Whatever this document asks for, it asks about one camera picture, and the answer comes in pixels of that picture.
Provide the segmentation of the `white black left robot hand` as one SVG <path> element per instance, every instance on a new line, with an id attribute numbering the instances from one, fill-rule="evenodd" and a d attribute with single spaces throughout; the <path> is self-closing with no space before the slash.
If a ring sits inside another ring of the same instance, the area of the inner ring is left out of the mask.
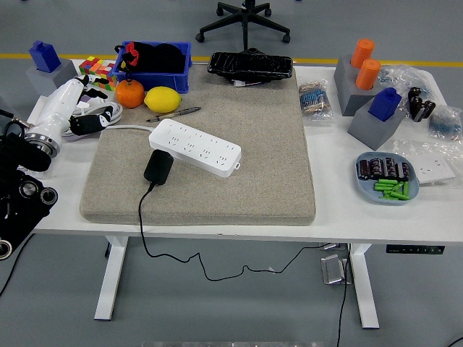
<path id="1" fill-rule="evenodd" d="M 107 98 L 104 93 L 101 94 L 97 90 L 89 89 L 87 85 L 91 82 L 104 85 L 109 83 L 107 79 L 94 74 L 76 76 L 68 80 L 47 97 L 35 123 L 27 133 L 43 135 L 58 142 L 62 134 L 68 130 L 70 126 L 69 119 L 84 92 L 96 92 L 96 95 L 100 98 Z"/>

